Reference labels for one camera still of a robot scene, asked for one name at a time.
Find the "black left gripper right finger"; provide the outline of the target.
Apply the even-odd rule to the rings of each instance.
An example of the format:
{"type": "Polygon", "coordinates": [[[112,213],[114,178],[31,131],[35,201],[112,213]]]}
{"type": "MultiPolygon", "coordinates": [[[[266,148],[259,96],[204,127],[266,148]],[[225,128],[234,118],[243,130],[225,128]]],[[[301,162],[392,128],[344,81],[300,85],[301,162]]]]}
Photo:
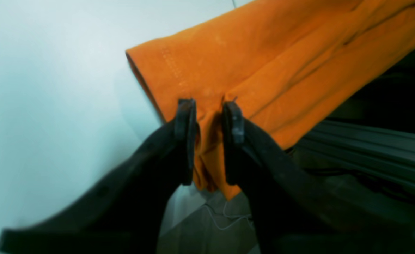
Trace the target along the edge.
{"type": "Polygon", "coordinates": [[[313,188],[291,190],[309,181],[290,156],[260,127],[225,102],[222,132],[226,181],[246,195],[262,254],[415,254],[415,232],[377,229],[343,233],[315,208],[338,207],[313,188]]]}

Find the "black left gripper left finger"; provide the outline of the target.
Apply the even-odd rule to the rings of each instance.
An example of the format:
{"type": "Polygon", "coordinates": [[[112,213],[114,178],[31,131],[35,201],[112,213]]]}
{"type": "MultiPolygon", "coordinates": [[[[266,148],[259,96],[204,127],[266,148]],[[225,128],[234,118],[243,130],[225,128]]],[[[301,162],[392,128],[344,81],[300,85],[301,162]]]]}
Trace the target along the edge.
{"type": "Polygon", "coordinates": [[[4,229],[6,254],[154,254],[163,215],[180,185],[191,185],[196,101],[180,99],[176,116],[73,204],[31,227],[4,229]]]}

